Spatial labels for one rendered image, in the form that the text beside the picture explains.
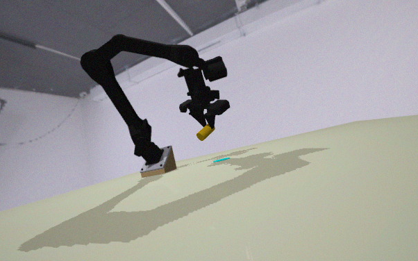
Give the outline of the yellow cylinder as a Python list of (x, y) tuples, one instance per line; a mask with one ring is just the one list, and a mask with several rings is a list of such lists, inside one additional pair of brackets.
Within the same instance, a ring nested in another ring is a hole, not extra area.
[(209, 134), (211, 134), (211, 132), (213, 132), (215, 129), (215, 127), (213, 129), (211, 129), (211, 127), (209, 126), (209, 124), (207, 124), (205, 127), (203, 127), (198, 133), (197, 133), (197, 138), (201, 141), (204, 141), (207, 136), (209, 136)]

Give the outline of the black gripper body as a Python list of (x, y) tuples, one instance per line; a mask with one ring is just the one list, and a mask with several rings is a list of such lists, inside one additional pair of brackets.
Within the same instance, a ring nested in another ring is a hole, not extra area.
[(216, 100), (214, 103), (211, 102), (211, 98), (208, 96), (208, 86), (203, 85), (196, 89), (189, 90), (187, 92), (191, 99), (184, 101), (179, 105), (180, 112), (187, 112), (187, 108), (190, 112), (195, 113), (200, 109), (207, 109), (207, 113), (212, 115), (221, 115), (230, 108), (230, 104), (227, 100)]

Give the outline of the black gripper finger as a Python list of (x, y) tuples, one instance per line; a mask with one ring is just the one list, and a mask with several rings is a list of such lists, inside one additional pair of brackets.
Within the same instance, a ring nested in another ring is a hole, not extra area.
[(206, 118), (206, 121), (208, 122), (211, 129), (215, 127), (215, 115), (212, 115), (211, 113), (206, 113), (203, 115)]
[(200, 109), (198, 111), (196, 111), (195, 113), (190, 112), (189, 115), (193, 116), (203, 127), (206, 126), (206, 119), (203, 116), (204, 109)]

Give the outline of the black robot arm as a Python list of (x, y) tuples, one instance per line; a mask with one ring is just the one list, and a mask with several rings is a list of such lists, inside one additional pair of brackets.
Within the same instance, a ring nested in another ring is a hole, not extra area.
[[(126, 37), (122, 34), (112, 36), (103, 46), (82, 55), (80, 63), (83, 70), (103, 87), (128, 126), (135, 145), (134, 155), (142, 156), (146, 160), (146, 166), (157, 164), (164, 150), (160, 150), (157, 145), (151, 142), (151, 125), (147, 118), (142, 120), (138, 117), (115, 78), (110, 60), (121, 51), (165, 58), (188, 68), (184, 70), (180, 68), (177, 76), (185, 77), (189, 90), (205, 85), (203, 75), (210, 82), (226, 77), (227, 68), (221, 56), (205, 61), (199, 58), (195, 48), (188, 45), (161, 44), (135, 37)], [(198, 67), (198, 69), (193, 69), (193, 67)]]

